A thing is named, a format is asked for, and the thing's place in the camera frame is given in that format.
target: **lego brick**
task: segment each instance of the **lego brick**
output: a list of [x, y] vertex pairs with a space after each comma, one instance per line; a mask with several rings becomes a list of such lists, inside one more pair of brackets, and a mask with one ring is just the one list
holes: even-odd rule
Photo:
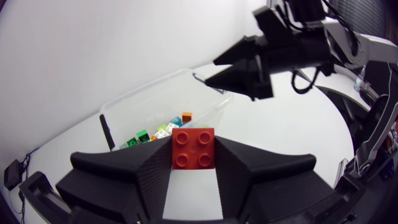
[[179, 126], [176, 125], [176, 124], [169, 123], [169, 124], [167, 125], [167, 127], [166, 127], [165, 130], [166, 130], [169, 134], [171, 134], [172, 131], [173, 131], [173, 128], [178, 128], [178, 127], [179, 127]]
[[214, 128], [177, 128], [172, 134], [172, 169], [213, 169]]
[[130, 147], [130, 146], [135, 146], [136, 144], [138, 144], [138, 141], [137, 141], [137, 139], [134, 137], [134, 138], [132, 138], [132, 139], [130, 139], [130, 140], [128, 140], [127, 142], [126, 142], [126, 145], [128, 146], [128, 147]]
[[161, 139], [161, 138], [170, 136], [170, 134], [167, 131], [165, 131], [164, 129], [158, 130], [154, 135], [157, 139]]
[[166, 129], [166, 124], [162, 124], [159, 127], [156, 128], [156, 131], [159, 131], [160, 129], [165, 130]]
[[170, 123], [178, 125], [179, 127], [182, 126], [181, 118], [179, 118], [178, 116], [176, 116], [175, 118], [171, 119]]
[[186, 123], [192, 119], [192, 113], [183, 112], [182, 113], [182, 123]]
[[137, 133], [137, 137], [141, 143], [145, 143], [145, 142], [149, 141], [149, 135], [145, 129], [142, 131], [139, 131]]

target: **clear plastic container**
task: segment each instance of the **clear plastic container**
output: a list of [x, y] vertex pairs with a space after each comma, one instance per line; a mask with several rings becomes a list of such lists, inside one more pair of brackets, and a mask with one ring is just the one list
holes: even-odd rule
[[155, 134], [157, 127], [168, 125], [176, 116], [181, 118], [182, 112], [192, 112], [192, 120], [183, 127], [216, 128], [232, 94], [207, 87], [199, 82], [202, 79], [193, 70], [180, 70], [103, 105], [99, 112], [109, 128], [113, 149], [119, 149], [143, 129], [148, 135]]

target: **red lego brick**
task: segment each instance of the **red lego brick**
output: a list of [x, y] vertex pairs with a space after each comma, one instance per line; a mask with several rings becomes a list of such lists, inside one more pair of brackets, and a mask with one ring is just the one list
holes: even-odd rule
[[172, 169], [214, 169], [214, 128], [174, 128]]

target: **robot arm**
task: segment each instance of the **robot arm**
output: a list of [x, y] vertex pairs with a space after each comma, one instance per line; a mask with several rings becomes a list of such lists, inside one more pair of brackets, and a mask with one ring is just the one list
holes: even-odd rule
[[[320, 1], [288, 2], [295, 21], [301, 22], [303, 27], [296, 27], [289, 21], [286, 2], [285, 13], [276, 7], [280, 18], [268, 7], [256, 10], [254, 16], [264, 36], [244, 37], [215, 59], [216, 65], [233, 66], [207, 79], [208, 86], [245, 94], [254, 101], [255, 98], [273, 97], [269, 77], [273, 73], [292, 71], [294, 90], [304, 94], [314, 85], [320, 71], [331, 75], [335, 63], [358, 68], [370, 60], [398, 62], [398, 47], [391, 41], [355, 33], [334, 9], [337, 19], [326, 18]], [[297, 70], [304, 67], [317, 67], [317, 72], [311, 84], [299, 90], [294, 80]], [[398, 80], [389, 75], [387, 106], [371, 137], [356, 149], [354, 169], [350, 171], [353, 177], [359, 178], [369, 169], [398, 115], [398, 92], [394, 91], [398, 89]]]

